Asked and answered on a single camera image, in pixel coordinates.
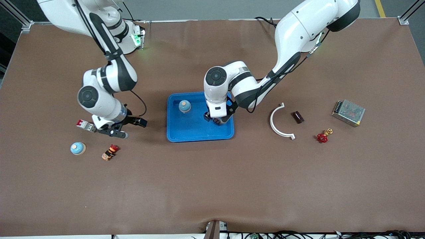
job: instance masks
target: metal frame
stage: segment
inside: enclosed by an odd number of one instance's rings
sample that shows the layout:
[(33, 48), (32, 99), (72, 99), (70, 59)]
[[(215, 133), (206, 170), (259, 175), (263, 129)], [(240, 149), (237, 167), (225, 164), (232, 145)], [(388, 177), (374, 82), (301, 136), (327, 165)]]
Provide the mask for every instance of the metal frame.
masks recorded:
[(0, 72), (6, 73), (7, 67), (0, 63)]
[(29, 33), (31, 26), (34, 24), (34, 21), (30, 20), (25, 16), (15, 5), (13, 5), (9, 0), (0, 0), (0, 6), (2, 6), (10, 15), (12, 15), (16, 20), (22, 24), (22, 32)]
[[(22, 31), (21, 31), (21, 33), (19, 34), (19, 37), (18, 37), (18, 41), (19, 41), (19, 39), (21, 38), (21, 36), (22, 36)], [(12, 61), (12, 58), (13, 58), (13, 55), (15, 54), (15, 50), (13, 50), (13, 53), (12, 53), (12, 56), (10, 57), (10, 60)], [(2, 88), (2, 85), (3, 85), (3, 81), (4, 81), (4, 78), (6, 77), (6, 74), (7, 74), (7, 71), (9, 70), (9, 66), (4, 66), (3, 64), (1, 64), (0, 65), (0, 68), (1, 68), (1, 71), (3, 72), (3, 70), (4, 70), (4, 75), (3, 75), (3, 78), (1, 78), (0, 77), (0, 89)]]
[(415, 13), (416, 10), (418, 10), (424, 3), (425, 0), (416, 0), (416, 2), (412, 6), (410, 6), (410, 8), (403, 13), (403, 15), (397, 16), (400, 25), (409, 25), (408, 19), (410, 18), (410, 16), (412, 16), (413, 13)]
[(51, 22), (33, 22), (33, 25), (53, 25)]

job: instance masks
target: power supply unit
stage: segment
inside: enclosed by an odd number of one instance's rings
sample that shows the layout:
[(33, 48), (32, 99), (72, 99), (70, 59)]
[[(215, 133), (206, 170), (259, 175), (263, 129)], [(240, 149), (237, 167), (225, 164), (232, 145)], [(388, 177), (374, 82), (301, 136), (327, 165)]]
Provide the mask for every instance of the power supply unit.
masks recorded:
[(360, 125), (365, 109), (348, 100), (338, 101), (332, 116), (345, 123), (357, 127)]

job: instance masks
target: plastic tray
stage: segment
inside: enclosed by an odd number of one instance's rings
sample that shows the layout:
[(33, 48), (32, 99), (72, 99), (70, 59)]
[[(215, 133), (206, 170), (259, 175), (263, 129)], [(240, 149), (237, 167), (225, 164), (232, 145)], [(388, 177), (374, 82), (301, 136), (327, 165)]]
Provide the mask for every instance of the plastic tray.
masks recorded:
[[(179, 103), (187, 100), (192, 109), (187, 113), (179, 110)], [(167, 138), (171, 142), (191, 142), (230, 139), (235, 134), (233, 117), (226, 124), (217, 125), (206, 121), (207, 111), (204, 92), (176, 93), (167, 102)]]

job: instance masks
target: brown table surface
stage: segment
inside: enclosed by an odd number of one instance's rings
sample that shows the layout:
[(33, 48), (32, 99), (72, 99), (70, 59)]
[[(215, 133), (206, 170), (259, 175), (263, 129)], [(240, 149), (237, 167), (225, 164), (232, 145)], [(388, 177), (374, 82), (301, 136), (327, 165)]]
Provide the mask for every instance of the brown table surface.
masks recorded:
[[(205, 72), (231, 60), (266, 75), (276, 62), (272, 26), (155, 23), (128, 59), (149, 123), (109, 138), (75, 126), (91, 119), (77, 103), (82, 74), (106, 63), (94, 41), (54, 26), (21, 36), (0, 91), (0, 235), (197, 233), (214, 219), (250, 232), (425, 230), (425, 68), (397, 19), (329, 33), (254, 114), (238, 110), (225, 141), (168, 142), (167, 98), (202, 91)], [(143, 111), (131, 93), (116, 97)], [(343, 99), (366, 109), (360, 127), (330, 116)], [(281, 102), (276, 126), (296, 140), (269, 126)], [(327, 128), (334, 134), (318, 143)], [(87, 150), (74, 156), (78, 141)], [(122, 149), (106, 162), (112, 143)]]

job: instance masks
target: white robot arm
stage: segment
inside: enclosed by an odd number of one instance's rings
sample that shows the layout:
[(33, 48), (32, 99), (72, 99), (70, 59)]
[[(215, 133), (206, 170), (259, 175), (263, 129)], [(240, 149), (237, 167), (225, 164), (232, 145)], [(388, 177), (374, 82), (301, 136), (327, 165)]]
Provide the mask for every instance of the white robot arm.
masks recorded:
[(127, 138), (128, 134), (121, 131), (123, 125), (146, 127), (144, 119), (132, 116), (126, 105), (113, 97), (114, 93), (132, 90), (137, 83), (136, 71), (122, 48), (129, 53), (139, 47), (144, 30), (140, 32), (139, 26), (124, 21), (111, 7), (114, 3), (110, 0), (38, 0), (38, 3), (54, 25), (92, 36), (105, 54), (107, 65), (86, 71), (78, 91), (78, 103), (93, 114), (98, 132)]
[[(242, 61), (215, 66), (204, 78), (208, 111), (206, 120), (226, 123), (237, 107), (252, 109), (290, 72), (300, 60), (300, 53), (315, 47), (320, 32), (327, 27), (340, 31), (350, 26), (360, 14), (360, 0), (305, 0), (288, 13), (276, 26), (275, 42), (278, 60), (260, 81), (252, 76)], [(227, 97), (230, 91), (233, 102)]]

